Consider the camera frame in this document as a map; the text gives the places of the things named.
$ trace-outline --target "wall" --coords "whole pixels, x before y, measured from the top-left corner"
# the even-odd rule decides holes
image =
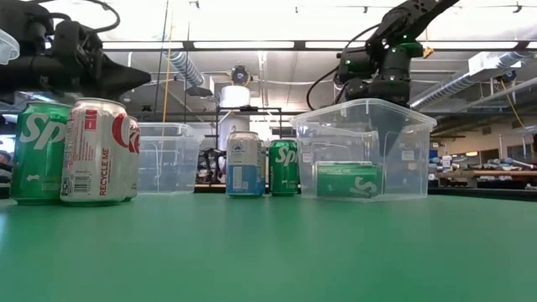
[[[535,125],[537,118],[524,119],[526,127]],[[493,132],[488,135],[482,135],[482,129],[478,128],[476,132],[458,133],[457,135],[465,135],[465,138],[456,138],[443,140],[442,143],[447,145],[449,154],[460,154],[471,151],[482,151],[494,148],[499,148],[499,134],[502,134],[503,141],[503,156],[507,157],[507,147],[522,144],[522,134],[517,133],[519,129],[512,129],[511,123],[495,124],[491,126]],[[526,143],[532,142],[531,135],[526,135]],[[444,149],[439,149],[439,155],[444,154]]]

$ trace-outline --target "green table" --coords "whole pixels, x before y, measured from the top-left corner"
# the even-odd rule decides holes
[[[0,300],[535,301],[537,203],[0,206]]]

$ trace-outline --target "barcode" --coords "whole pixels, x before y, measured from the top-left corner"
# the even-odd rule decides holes
[[[233,167],[233,189],[242,189],[242,167]]]
[[[89,176],[76,176],[73,186],[75,193],[88,193],[91,189],[91,178]]]

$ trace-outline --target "silver soda can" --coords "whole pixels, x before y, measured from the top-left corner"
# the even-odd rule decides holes
[[[81,98],[70,111],[60,198],[68,206],[109,206],[127,197],[129,118],[125,106]]]
[[[127,199],[130,201],[138,194],[138,161],[140,158],[140,127],[136,117],[128,117],[130,124],[129,132],[129,172],[127,176]]]

